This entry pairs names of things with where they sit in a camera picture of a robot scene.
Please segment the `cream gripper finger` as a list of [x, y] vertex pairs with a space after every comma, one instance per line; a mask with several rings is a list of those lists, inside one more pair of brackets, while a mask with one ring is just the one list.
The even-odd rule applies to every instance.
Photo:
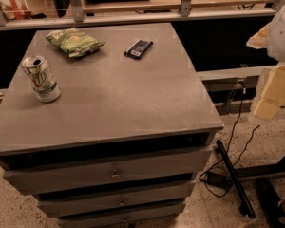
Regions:
[[267, 47], [267, 37], [270, 28], [270, 23], [261, 28], [256, 34], [250, 37], [246, 46], [254, 49], [262, 49]]
[[277, 64], [259, 77], [253, 115], [262, 120], [272, 119], [285, 105], [285, 64]]

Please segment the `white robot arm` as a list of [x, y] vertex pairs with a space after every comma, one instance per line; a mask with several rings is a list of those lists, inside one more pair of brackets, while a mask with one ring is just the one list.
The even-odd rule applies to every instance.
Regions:
[[285, 105], [285, 4], [273, 20], [250, 37], [249, 48], [266, 48], [269, 57], [278, 61], [270, 70], [265, 86], [256, 94], [253, 115], [269, 120]]

